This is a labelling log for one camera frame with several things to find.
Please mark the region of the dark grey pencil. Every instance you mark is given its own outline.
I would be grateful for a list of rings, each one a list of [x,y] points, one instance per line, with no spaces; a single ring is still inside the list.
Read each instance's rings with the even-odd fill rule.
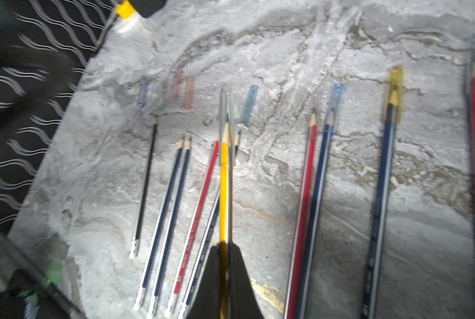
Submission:
[[[156,134],[158,129],[158,118],[155,116],[152,123],[152,134],[148,144],[148,154],[146,159],[146,166],[144,170],[144,178],[142,181],[142,189],[140,193],[140,201],[138,205],[138,214],[136,216],[136,222],[134,226],[134,232],[131,241],[129,259],[134,259],[138,255],[139,243],[141,239],[142,224],[144,219],[144,212],[146,210],[146,201],[148,196],[148,185],[150,180],[150,171],[152,167],[154,146],[156,140]]]

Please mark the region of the clear green pencil cap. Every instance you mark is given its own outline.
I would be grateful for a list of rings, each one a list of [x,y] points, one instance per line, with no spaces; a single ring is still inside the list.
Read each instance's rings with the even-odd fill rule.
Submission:
[[[220,91],[220,246],[232,241],[232,191],[234,164],[233,91]]]

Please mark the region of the red pencil pink cap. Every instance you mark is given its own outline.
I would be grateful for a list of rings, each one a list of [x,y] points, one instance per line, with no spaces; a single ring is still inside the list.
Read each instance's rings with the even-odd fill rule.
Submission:
[[[196,237],[197,227],[198,227],[198,223],[201,217],[201,212],[204,206],[204,201],[205,201],[205,197],[208,191],[209,183],[211,180],[213,167],[216,162],[218,143],[219,143],[218,138],[216,138],[212,144],[212,149],[209,156],[208,164],[205,168],[205,173],[202,178],[200,191],[199,191],[196,204],[194,207],[194,212],[192,214],[190,226],[186,234],[186,240],[183,246],[183,251],[181,253],[181,259],[178,265],[178,269],[176,271],[176,276],[175,276],[176,280],[172,287],[170,298],[168,300],[168,304],[164,313],[164,316],[166,318],[170,318],[175,309],[176,301],[179,295],[179,290],[182,285],[182,281],[183,281],[186,267],[189,261],[190,253],[192,251],[194,239]]]

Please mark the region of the clear orange pencil cap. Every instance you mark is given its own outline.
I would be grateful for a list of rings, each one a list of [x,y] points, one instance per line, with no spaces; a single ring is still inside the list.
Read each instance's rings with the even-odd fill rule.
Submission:
[[[193,109],[194,98],[194,77],[188,77],[186,79],[186,85],[184,90],[184,102],[182,107],[186,110]]]

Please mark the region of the dark blue pencil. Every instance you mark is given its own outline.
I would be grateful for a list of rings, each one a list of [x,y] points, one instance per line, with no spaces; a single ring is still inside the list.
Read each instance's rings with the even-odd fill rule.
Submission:
[[[205,264],[207,263],[209,250],[213,246],[220,246],[220,190],[216,194],[216,199],[213,202],[212,214],[209,217],[208,225],[205,229],[203,241],[199,248],[197,255],[197,262],[195,264],[192,276],[190,278],[189,289],[184,297],[182,307],[178,314],[178,318],[187,318],[188,312],[192,302],[195,300],[201,278],[204,272]],[[232,191],[232,236],[233,236],[233,191]]]

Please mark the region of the clear purple pencil cap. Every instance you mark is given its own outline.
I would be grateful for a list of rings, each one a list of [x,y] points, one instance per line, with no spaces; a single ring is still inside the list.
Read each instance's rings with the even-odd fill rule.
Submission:
[[[142,82],[138,90],[138,101],[137,106],[139,108],[144,108],[147,102],[147,92],[148,92],[148,83]]]

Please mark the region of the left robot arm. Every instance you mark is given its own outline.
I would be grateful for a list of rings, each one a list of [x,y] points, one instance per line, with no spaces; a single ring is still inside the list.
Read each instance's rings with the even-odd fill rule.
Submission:
[[[85,318],[23,251],[0,233],[0,257],[17,268],[0,291],[0,318]]]

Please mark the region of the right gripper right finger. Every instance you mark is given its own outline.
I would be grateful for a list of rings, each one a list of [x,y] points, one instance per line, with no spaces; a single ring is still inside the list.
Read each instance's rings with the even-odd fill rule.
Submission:
[[[263,318],[241,249],[234,243],[229,252],[229,294],[230,318]]]

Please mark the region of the clear light blue cap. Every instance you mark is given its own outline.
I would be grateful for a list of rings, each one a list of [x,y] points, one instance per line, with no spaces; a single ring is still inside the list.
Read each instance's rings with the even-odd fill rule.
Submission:
[[[251,85],[249,87],[247,97],[245,100],[245,105],[241,113],[241,119],[237,124],[237,127],[239,129],[243,129],[243,128],[248,129],[250,119],[253,113],[253,109],[257,100],[258,91],[259,91],[259,87],[257,85]]]

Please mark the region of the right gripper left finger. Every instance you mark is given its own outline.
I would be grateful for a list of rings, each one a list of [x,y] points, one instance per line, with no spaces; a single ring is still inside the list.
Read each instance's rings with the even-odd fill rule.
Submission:
[[[201,278],[195,300],[192,302],[187,319],[220,318],[221,265],[220,247],[209,250],[207,263]]]

